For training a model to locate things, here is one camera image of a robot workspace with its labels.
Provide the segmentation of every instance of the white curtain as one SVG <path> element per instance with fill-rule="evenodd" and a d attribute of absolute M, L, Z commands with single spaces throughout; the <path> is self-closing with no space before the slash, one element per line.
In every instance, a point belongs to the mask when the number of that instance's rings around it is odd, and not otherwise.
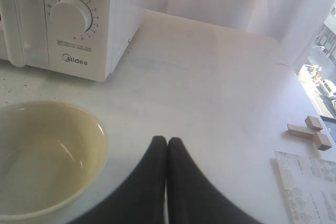
<path fill-rule="evenodd" d="M 275 37 L 298 72 L 335 0 L 150 0 L 149 9 Z"/>

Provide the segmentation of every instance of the timer knob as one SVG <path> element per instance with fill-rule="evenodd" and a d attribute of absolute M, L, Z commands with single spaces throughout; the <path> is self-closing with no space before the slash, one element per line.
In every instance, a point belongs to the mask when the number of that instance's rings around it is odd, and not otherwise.
<path fill-rule="evenodd" d="M 60 0 L 50 11 L 53 26 L 70 35 L 81 35 L 92 25 L 90 8 L 82 0 Z"/>

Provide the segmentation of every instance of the wooden piece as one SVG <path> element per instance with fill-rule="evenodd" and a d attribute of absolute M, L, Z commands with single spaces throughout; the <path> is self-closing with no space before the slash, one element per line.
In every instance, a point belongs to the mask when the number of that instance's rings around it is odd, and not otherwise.
<path fill-rule="evenodd" d="M 323 126 L 318 118 L 315 118 L 314 116 L 308 116 L 305 119 L 306 125 L 308 128 L 315 130 L 315 131 L 321 131 L 323 130 Z"/>
<path fill-rule="evenodd" d="M 287 124 L 287 128 L 288 133 L 292 136 L 311 139 L 315 135 L 315 131 L 310 128 L 300 127 L 292 124 Z"/>
<path fill-rule="evenodd" d="M 313 136 L 313 141 L 317 149 L 319 149 L 320 151 L 326 151 L 332 147 L 328 136 L 321 132 L 315 133 L 315 135 Z"/>

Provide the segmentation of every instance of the ceramic bowl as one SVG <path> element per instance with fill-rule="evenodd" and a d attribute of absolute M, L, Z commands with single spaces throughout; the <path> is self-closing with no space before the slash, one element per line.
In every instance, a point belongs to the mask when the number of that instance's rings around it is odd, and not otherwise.
<path fill-rule="evenodd" d="M 95 116 L 61 102 L 0 109 L 0 222 L 49 214 L 101 173 L 108 141 Z"/>

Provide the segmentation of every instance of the countertop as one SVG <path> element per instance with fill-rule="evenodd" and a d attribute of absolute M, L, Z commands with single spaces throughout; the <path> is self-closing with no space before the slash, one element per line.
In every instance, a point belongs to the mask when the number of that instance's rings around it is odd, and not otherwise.
<path fill-rule="evenodd" d="M 65 223 L 111 193 L 152 136 L 181 137 L 209 180 L 267 224 L 291 223 L 274 151 L 336 161 L 289 136 L 287 123 L 318 116 L 275 39 L 147 11 L 119 65 L 98 83 L 0 62 L 0 106 L 56 100 L 95 114 L 109 157 L 96 182 L 50 224 Z"/>

